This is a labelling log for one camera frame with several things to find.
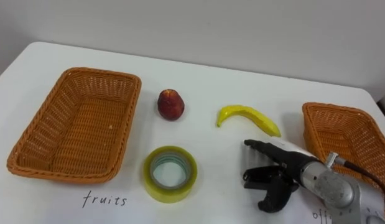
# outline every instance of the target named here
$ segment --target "toy banana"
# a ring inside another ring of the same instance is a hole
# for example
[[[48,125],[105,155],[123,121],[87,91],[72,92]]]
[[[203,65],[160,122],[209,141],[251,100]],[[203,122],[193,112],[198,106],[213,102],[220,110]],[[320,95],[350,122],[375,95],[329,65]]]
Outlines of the toy banana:
[[[267,118],[264,114],[258,112],[257,110],[242,105],[229,105],[223,107],[218,113],[217,117],[217,126],[220,127],[222,122],[233,115],[241,115],[246,118],[249,118],[254,122],[260,129],[262,129],[265,133],[270,136],[281,136],[281,132],[279,131],[277,125]]]

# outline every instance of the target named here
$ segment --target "white table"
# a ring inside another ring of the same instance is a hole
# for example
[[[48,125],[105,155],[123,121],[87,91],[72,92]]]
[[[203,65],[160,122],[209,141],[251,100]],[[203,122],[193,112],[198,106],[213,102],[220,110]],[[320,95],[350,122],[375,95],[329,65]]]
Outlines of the white table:
[[[10,174],[6,159],[60,74],[70,67],[93,67],[138,75],[142,91],[123,166],[111,181],[72,185]],[[182,118],[163,120],[155,112],[159,92],[177,90],[186,104]],[[299,188],[286,208],[266,214],[257,208],[264,192],[243,188],[241,173],[262,165],[262,157],[241,145],[268,137],[243,117],[215,126],[224,105],[255,107],[278,124],[283,138],[304,147],[302,104],[308,101],[361,108],[385,135],[385,117],[359,88],[328,85],[188,63],[116,54],[64,45],[30,44],[0,76],[0,223],[325,223],[319,199]],[[141,165],[159,146],[176,145],[198,162],[191,194],[175,204],[150,198],[141,183]],[[125,206],[87,203],[94,197],[127,198]]]

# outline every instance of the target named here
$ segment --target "wicker basket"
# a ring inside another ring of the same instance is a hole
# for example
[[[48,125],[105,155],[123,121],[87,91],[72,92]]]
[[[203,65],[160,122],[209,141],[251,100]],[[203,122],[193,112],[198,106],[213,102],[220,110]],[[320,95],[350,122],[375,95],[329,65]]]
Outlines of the wicker basket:
[[[112,179],[121,167],[140,89],[135,75],[66,70],[14,146],[7,168],[80,184]]]
[[[379,177],[385,184],[385,138],[374,119],[365,111],[322,103],[303,105],[304,139],[307,149],[325,162],[329,152],[357,164]],[[336,165],[335,170],[372,180],[350,169]]]

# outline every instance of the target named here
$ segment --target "clear packing tape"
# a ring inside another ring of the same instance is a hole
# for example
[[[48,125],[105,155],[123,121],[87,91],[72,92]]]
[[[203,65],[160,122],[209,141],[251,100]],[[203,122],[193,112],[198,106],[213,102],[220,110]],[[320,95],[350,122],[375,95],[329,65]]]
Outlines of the clear packing tape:
[[[185,173],[185,180],[176,186],[164,186],[153,175],[161,164],[173,162]],[[191,191],[198,175],[197,163],[192,155],[181,147],[163,146],[152,151],[144,162],[144,185],[148,194],[163,203],[174,203],[184,199]]]

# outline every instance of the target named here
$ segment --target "robotic arm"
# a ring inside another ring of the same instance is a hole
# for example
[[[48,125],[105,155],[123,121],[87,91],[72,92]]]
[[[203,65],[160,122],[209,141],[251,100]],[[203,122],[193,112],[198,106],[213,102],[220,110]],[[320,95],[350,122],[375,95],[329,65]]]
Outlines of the robotic arm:
[[[267,190],[265,199],[258,203],[260,210],[282,210],[291,193],[301,185],[324,200],[333,224],[385,224],[382,193],[372,185],[331,170],[334,162],[346,162],[337,154],[330,154],[325,165],[289,142],[279,138],[271,141],[274,144],[244,142],[278,163],[249,169],[243,175],[245,188]]]

